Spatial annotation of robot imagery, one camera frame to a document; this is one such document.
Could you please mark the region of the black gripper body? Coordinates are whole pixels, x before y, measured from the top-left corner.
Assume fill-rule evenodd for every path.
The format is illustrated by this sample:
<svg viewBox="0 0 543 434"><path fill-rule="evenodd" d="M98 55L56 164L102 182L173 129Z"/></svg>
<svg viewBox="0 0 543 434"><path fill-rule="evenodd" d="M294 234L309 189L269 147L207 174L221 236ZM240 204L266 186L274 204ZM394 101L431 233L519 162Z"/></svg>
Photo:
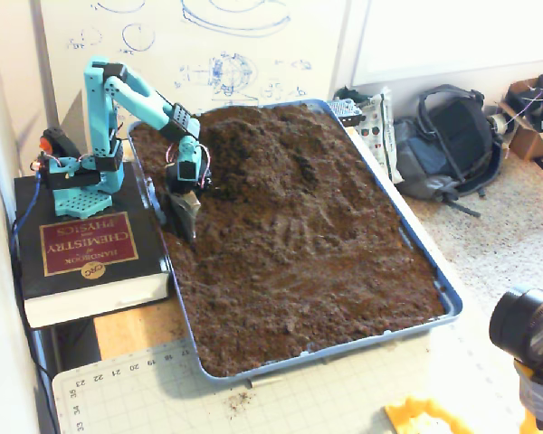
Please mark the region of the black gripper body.
<svg viewBox="0 0 543 434"><path fill-rule="evenodd" d="M166 187L169 193L186 194L211 187L211 171L206 163L199 168L189 161L171 163L166 166Z"/></svg>

